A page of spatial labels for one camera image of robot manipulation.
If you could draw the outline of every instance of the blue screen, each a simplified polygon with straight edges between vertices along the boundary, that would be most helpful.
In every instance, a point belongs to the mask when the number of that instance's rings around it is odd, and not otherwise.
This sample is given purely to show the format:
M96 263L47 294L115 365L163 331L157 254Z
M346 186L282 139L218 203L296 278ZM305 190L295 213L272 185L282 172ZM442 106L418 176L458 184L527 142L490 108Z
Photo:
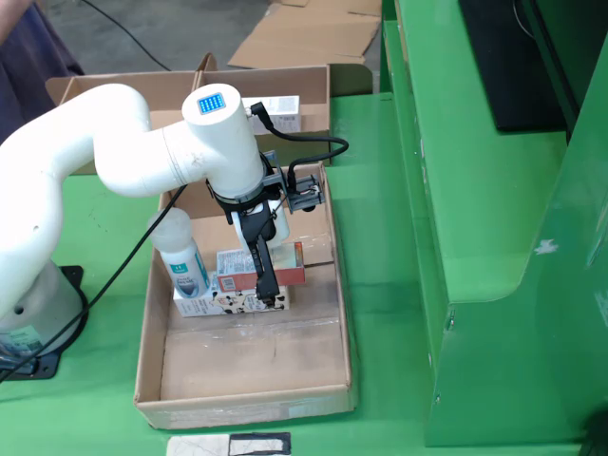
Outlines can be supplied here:
M210 95L209 97L201 98L199 100L200 112L202 114L207 114L208 112L217 111L218 109L222 109L226 107L224 103L224 99L221 96L221 93L216 93L215 95Z

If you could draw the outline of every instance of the black cable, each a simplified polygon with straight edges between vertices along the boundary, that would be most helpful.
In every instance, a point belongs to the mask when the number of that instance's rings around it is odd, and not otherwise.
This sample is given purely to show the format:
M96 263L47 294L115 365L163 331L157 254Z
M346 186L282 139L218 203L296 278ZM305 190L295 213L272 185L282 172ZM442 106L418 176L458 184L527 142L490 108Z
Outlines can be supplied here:
M337 157L338 155L346 152L349 148L349 142L343 140L342 138L336 138L333 136L293 136L288 135L286 133L281 133L274 127L268 128L273 135L278 136L282 140L293 141L296 143L333 143L340 144L341 146L332 152L328 152L327 154L313 155L311 157L302 157L301 159L295 159L291 163L289 163L289 168L287 170L287 184L289 188L295 192L295 167L299 164L305 163L315 163L322 162L323 160L332 159L333 157Z
M271 211L270 216L266 219L264 224L261 226L261 228L257 232L255 239L257 239L257 237L262 234L262 231L264 230L264 228L266 227L266 225L268 224L268 222L270 220L276 220L276 211L278 211L278 208L283 205L283 202L285 202L286 198L287 198L287 195L283 195L283 198L281 198L281 200L278 202L278 206Z
M150 236L150 234L159 225L159 223L161 223L162 219L164 219L164 216L167 215L167 213L169 212L169 209L171 209L173 207L173 205L175 204L175 201L178 200L178 198L180 197L181 193L185 190L185 188L186 188L186 185L184 185L183 187L180 187L180 189L176 192L176 194L173 196L173 198L169 201L169 203L167 204L167 206L161 212L161 214L159 215L159 217L155 220L154 223L152 223L152 225L150 225L150 228L148 228L148 230L142 236L142 238L140 239L140 241L135 245L135 248L131 251L131 253L123 261L123 264L121 264L121 266L116 270L116 272L112 275L112 277L105 283L105 285L97 293L97 295L91 300L91 302L89 302L88 305L84 306L83 309L74 318L72 318L69 321L69 323L67 323L60 331L58 331L55 335L53 335L48 340L48 342L45 345L43 345L40 349L36 350L34 353L32 353L27 358L25 358L23 361L21 361L21 363L19 363L17 366L15 366L14 368L12 368L11 370L6 370L5 373L0 377L0 383L4 382L11 375L13 375L17 371L19 371L27 363L29 363L30 361L32 361L33 359L35 359L40 353L42 353L44 350L46 350L48 347L50 347L53 342L55 342L59 337L61 337L69 328L71 328L71 326L73 324L75 324L78 320L80 320L83 316L85 316L85 314L88 311L90 311L90 309L95 304L97 304L97 301L99 301L101 299L101 297L104 295L104 293L107 291L107 289L110 288L110 286L112 285L112 283L114 283L114 280L116 280L116 278L121 274L121 272L124 270L124 268L126 267L126 265L129 264L129 262L131 261L131 259L133 259L133 257L135 256L135 254L137 254L137 252L140 250L140 248L142 247L143 243L148 239L148 237Z
M526 35L528 35L530 38L532 38L533 40L534 35L526 28L523 26L522 21L520 20L520 15L517 13L517 6L515 5L516 0L513 0L513 14L515 14L515 19L517 20L517 23L520 26L520 29L523 30L523 33L525 33Z
M118 22L116 19L114 19L112 16L110 16L107 12L103 11L102 9L100 9L99 7L93 5L91 2L89 2L88 0L81 0L81 2L86 3L87 5L89 5L90 7L92 7L94 10L96 10L97 12L99 12L101 15L105 16L107 19L109 19L110 21L112 21L117 27L119 27L124 33L126 33L127 35L129 35L131 37L131 39L135 42L135 44L137 46L139 46L143 52L145 52L147 54L148 57L150 57L150 59L152 59L159 67L162 67L164 69L166 69L167 71L171 71L171 69L168 66L163 65L161 62L159 62L159 60L154 57L150 51L148 49L146 49L144 47L144 45L142 43L140 43L140 41L135 38L135 36L133 36L133 33L131 33L129 30L127 30L123 24L121 24L120 22Z
M273 135L279 137L282 140L293 141L296 143L334 143L340 144L341 146L337 149L329 152L327 154L313 155L311 157L303 157L301 159L295 159L291 163L289 163L289 169L287 170L287 187L291 192L296 192L296 180L295 180L295 167L299 164L304 163L315 163L321 162L323 160L332 159L333 157L337 157L338 155L346 152L349 148L349 143L342 138L336 138L333 136L293 136L288 135L287 133L282 133L278 131L273 125L273 121L271 120L264 104L261 102L252 104L250 107L251 114L258 116L261 122L264 124L266 129L270 131Z

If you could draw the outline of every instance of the bottle cap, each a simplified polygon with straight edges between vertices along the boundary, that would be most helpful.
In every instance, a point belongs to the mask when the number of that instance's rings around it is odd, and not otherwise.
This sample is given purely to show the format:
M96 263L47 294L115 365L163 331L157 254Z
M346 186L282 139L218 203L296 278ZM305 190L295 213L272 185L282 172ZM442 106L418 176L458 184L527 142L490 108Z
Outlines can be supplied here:
M159 211L148 221L148 228L161 215ZM185 211L172 207L150 235L154 247L160 252L174 253L185 249L192 239L192 223Z

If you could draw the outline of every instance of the white bottle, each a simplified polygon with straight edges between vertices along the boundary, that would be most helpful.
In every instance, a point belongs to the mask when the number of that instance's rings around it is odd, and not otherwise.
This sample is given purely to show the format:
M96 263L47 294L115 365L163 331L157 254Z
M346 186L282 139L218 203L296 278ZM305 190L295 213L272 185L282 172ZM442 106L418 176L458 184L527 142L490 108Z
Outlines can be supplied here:
M148 221L148 228L162 211ZM178 208L171 208L150 235L161 254L164 266L181 297L192 299L209 288L209 277L200 257L197 243L192 239L190 217Z

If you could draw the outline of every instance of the concrete floor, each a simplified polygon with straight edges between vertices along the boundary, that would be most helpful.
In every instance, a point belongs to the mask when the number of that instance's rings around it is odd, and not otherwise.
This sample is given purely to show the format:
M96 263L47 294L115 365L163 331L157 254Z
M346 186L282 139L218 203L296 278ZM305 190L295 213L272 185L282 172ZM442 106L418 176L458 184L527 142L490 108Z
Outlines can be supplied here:
M173 70L194 69L207 51L219 69L254 29L268 0L90 0ZM162 70L121 29L79 0L47 0L46 12L86 73ZM365 57L378 74L380 33Z

